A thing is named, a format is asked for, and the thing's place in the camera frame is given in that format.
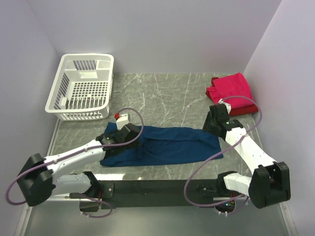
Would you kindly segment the blue t shirt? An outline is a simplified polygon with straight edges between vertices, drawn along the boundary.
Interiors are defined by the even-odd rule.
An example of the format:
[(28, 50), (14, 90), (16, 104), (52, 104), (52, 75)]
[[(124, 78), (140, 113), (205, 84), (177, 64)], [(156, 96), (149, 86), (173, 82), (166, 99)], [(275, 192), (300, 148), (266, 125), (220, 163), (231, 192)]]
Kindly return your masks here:
[(189, 127), (145, 126), (140, 145), (100, 161), (104, 167), (159, 166), (202, 162), (221, 152), (218, 137)]

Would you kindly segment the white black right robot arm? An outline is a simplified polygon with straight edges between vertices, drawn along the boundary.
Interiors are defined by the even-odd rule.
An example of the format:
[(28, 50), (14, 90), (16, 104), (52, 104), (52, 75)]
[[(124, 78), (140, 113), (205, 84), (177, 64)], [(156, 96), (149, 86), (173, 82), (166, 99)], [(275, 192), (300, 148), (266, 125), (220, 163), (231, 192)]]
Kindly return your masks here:
[(224, 104), (212, 105), (204, 131), (222, 138), (241, 156), (252, 176), (230, 171), (219, 174), (216, 191), (227, 196), (232, 191), (248, 196), (258, 209), (286, 202), (291, 198), (289, 167), (266, 154), (247, 134), (245, 127), (231, 119)]

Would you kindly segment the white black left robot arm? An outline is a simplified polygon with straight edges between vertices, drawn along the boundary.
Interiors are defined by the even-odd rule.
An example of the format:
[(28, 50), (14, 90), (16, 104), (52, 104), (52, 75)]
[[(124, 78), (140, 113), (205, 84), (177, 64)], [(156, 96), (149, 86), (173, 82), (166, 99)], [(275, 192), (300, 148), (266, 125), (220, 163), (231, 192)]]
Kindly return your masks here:
[(102, 161), (135, 147), (143, 126), (127, 123), (103, 133), (87, 144), (53, 156), (34, 154), (17, 176), (17, 184), (29, 206), (37, 206), (51, 196), (80, 193), (94, 197), (100, 188), (92, 172), (71, 175), (71, 171), (92, 162)]

